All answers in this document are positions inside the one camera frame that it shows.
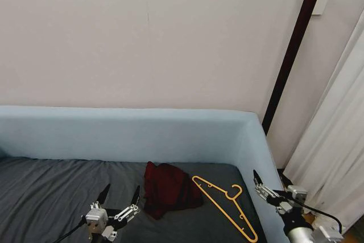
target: dark red cloth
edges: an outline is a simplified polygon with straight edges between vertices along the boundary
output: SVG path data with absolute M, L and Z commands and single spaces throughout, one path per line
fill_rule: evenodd
M 144 187 L 147 199 L 144 210 L 155 219 L 160 219 L 167 211 L 202 205 L 201 192 L 189 175 L 167 163 L 158 166 L 147 163 Z

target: orange clothes hanger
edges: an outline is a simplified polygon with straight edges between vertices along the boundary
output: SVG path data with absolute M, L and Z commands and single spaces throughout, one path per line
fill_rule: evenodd
M 228 215 L 228 213 L 226 213 L 225 211 L 224 211 L 224 209 L 222 209 L 221 207 L 220 207 L 220 205 L 218 205 L 217 204 L 217 202 L 201 187 L 201 183 L 200 182 L 197 182 L 196 181 L 196 179 L 198 179 L 198 180 L 200 180 L 200 181 L 202 181 L 202 182 L 204 182 L 204 183 L 206 183 L 207 184 L 207 186 L 208 187 L 214 187 L 215 189 L 217 189 L 217 190 L 219 190 L 219 191 L 221 191 L 221 192 L 223 192 L 224 194 L 225 194 L 225 196 L 226 196 L 226 198 L 227 199 L 229 199 L 229 200 L 232 200 L 233 202 L 234 202 L 234 204 L 235 204 L 235 206 L 238 208 L 238 210 L 239 210 L 239 213 L 240 213 L 240 219 L 242 219 L 242 220 L 245 220 L 245 222 L 246 222 L 246 224 L 249 226 L 249 228 L 250 228 L 250 230 L 252 231 L 252 233 L 253 233 L 253 235 L 254 235 L 254 238 L 250 238 L 245 232 L 244 232 L 244 228 L 243 227 L 240 227 L 229 215 Z M 233 188 L 238 188 L 239 189 L 239 192 L 235 195 L 235 196 L 233 196 L 233 197 L 230 197 L 229 195 L 228 195 L 228 192 L 227 191 L 225 191 L 224 189 L 221 189 L 220 187 L 218 187 L 218 186 L 216 186 L 216 185 L 214 185 L 214 184 L 212 184 L 211 182 L 208 182 L 207 180 L 205 180 L 205 179 L 203 179 L 203 178 L 201 178 L 200 176 L 193 176 L 192 177 L 192 180 L 193 180 L 193 182 L 198 186 L 198 188 L 213 202 L 213 204 L 215 204 L 215 206 L 227 217 L 227 219 L 229 219 L 230 220 L 230 222 L 238 229 L 238 231 L 239 232 L 241 232 L 241 234 L 243 235 L 243 236 L 245 236 L 245 238 L 246 239 L 248 239 L 249 240 L 249 242 L 251 242 L 251 243 L 255 243 L 255 242 L 257 242 L 257 240 L 258 240 L 258 236 L 257 236 L 257 233 L 255 232 L 255 230 L 253 229 L 253 227 L 251 226 L 251 224 L 250 224 L 250 222 L 249 222 L 249 220 L 246 218 L 246 216 L 244 215 L 244 213 L 243 213 L 243 211 L 241 210 L 241 208 L 240 208 L 240 206 L 239 206 L 239 204 L 237 203 L 237 201 L 236 201 L 236 199 L 238 198 L 238 196 L 239 195 L 241 195 L 241 193 L 243 192 L 243 189 L 239 186 L 239 185 L 237 185 L 237 184 L 233 184 L 232 185 L 232 187 Z

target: black cable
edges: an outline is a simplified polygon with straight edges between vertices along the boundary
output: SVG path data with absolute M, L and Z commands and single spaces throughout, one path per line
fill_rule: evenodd
M 337 224 L 339 225 L 339 233 L 342 233 L 342 225 L 341 225 L 341 222 L 340 222 L 340 220 L 339 219 L 337 219 L 336 217 L 334 217 L 334 216 L 332 216 L 332 215 L 330 215 L 330 214 L 328 214 L 328 213 L 325 213 L 325 212 L 323 212 L 323 211 L 320 211 L 320 210 L 318 210 L 318 209 L 315 209 L 315 208 L 312 208 L 312 207 L 310 207 L 310 206 L 307 206 L 306 204 L 304 204 L 304 203 L 302 203 L 302 202 L 300 202 L 300 201 L 298 201 L 298 200 L 296 200 L 296 199 L 294 199 L 294 198 L 292 198 L 292 197 L 289 197 L 289 199 L 290 200 L 292 200 L 292 201 L 294 201 L 295 203 L 297 203 L 298 205 L 301 205 L 302 207 L 306 207 L 307 209 L 310 209 L 311 211 L 314 211 L 314 212 L 316 212 L 316 213 L 320 213 L 320 214 L 322 214 L 322 215 L 324 215 L 324 216 L 328 216 L 328 217 L 330 217 L 330 218 L 332 218 L 333 220 L 335 220 L 336 222 L 337 222 Z
M 86 223 L 86 217 L 82 216 L 82 219 L 80 220 L 80 222 L 77 224 L 76 227 L 74 227 L 72 230 L 70 230 L 68 233 L 64 234 L 63 236 L 61 236 L 60 238 L 58 238 L 56 241 L 54 241 L 53 243 L 58 243 L 61 242 L 63 239 L 65 239 L 66 237 L 70 236 L 72 233 L 74 233 L 79 227 L 83 226 Z

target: robotic arm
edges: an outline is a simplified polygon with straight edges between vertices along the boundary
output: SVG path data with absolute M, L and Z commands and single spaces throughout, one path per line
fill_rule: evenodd
M 284 233 L 291 243 L 328 243 L 340 242 L 343 239 L 341 236 L 341 223 L 336 218 L 334 219 L 339 223 L 339 232 L 331 227 L 324 226 L 319 226 L 318 229 L 314 230 L 305 221 L 302 216 L 302 207 L 308 207 L 304 204 L 307 191 L 302 187 L 290 185 L 287 188 L 287 192 L 271 190 L 263 184 L 255 170 L 254 183 L 257 194 L 276 208 L 284 222 Z
M 103 208 L 102 205 L 106 200 L 109 189 L 110 184 L 99 194 L 97 200 L 91 203 L 91 210 L 81 217 L 79 224 L 54 243 L 62 241 L 84 224 L 88 226 L 91 243 L 113 242 L 118 234 L 117 231 L 125 227 L 140 212 L 138 207 L 140 186 L 136 188 L 131 204 L 124 210 Z

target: mattress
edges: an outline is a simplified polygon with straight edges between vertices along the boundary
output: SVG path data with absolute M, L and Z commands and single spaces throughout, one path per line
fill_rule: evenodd
M 229 164 L 173 163 L 192 175 L 236 193 L 232 184 L 242 186 L 237 199 L 258 234 L 266 242 L 259 218 L 238 169 Z M 146 163 L 104 162 L 100 160 L 0 159 L 0 242 L 53 242 L 80 221 L 108 183 L 110 191 L 104 207 L 124 209 L 140 185 L 140 205 L 144 199 Z M 251 234 L 239 219 L 232 201 L 206 187 L 215 201 Z M 204 205 L 195 209 L 167 212 L 154 220 L 141 212 L 120 230 L 115 242 L 248 242 L 218 208 L 205 196 Z M 66 242 L 87 243 L 85 226 Z

